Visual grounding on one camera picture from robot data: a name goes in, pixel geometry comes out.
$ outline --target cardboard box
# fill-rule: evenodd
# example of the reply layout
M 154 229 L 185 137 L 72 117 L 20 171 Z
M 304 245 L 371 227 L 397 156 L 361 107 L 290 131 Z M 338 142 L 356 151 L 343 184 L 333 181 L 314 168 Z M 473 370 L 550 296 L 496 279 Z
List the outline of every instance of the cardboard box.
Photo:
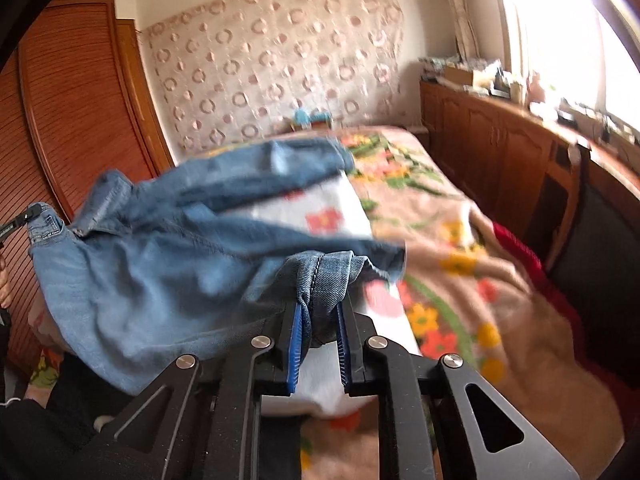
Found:
M 444 67 L 444 77 L 452 83 L 469 85 L 476 88 L 489 88 L 491 81 L 495 79 L 495 73 L 480 72 L 479 70 L 466 70 L 465 68 Z

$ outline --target wooden wardrobe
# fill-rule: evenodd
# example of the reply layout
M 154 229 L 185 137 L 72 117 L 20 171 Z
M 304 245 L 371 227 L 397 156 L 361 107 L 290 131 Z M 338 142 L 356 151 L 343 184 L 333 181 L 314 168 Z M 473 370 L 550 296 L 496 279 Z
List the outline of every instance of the wooden wardrobe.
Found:
M 53 0 L 31 25 L 0 73 L 0 146 L 0 222 L 40 201 L 71 222 L 103 171 L 137 182 L 172 167 L 133 22 L 116 20 L 114 0 Z M 8 361 L 25 374 L 40 354 L 28 248 L 21 230 L 2 250 L 14 290 Z

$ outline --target metal screw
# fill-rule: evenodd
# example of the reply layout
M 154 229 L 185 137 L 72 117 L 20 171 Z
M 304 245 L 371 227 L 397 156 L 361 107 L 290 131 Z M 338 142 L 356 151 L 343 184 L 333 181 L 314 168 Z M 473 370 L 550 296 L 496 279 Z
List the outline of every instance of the metal screw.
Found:
M 254 348 L 267 348 L 271 344 L 271 339 L 265 335 L 257 335 L 251 339 L 251 346 Z
M 367 343 L 369 343 L 371 348 L 381 349 L 386 348 L 388 341 L 381 335 L 373 335 L 367 340 Z
M 462 357 L 458 354 L 444 354 L 442 362 L 449 368 L 460 368 L 462 366 Z
M 196 364 L 196 358 L 191 354 L 181 355 L 175 360 L 175 365 L 180 368 L 180 370 L 187 370 L 188 368 L 193 368 Z

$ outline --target hand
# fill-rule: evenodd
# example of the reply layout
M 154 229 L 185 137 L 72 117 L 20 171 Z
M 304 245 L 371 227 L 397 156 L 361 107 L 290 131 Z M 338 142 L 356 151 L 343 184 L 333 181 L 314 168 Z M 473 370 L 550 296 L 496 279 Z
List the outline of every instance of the hand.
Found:
M 0 254 L 0 307 L 9 308 L 11 305 L 11 286 L 9 285 L 9 272 L 6 261 Z

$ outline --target window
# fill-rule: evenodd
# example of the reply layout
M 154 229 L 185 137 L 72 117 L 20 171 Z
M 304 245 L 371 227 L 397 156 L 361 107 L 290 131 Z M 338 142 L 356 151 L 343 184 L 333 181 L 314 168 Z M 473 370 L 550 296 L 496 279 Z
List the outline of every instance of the window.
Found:
M 629 124 L 640 139 L 640 72 L 593 1 L 515 1 L 529 69 L 569 101 Z

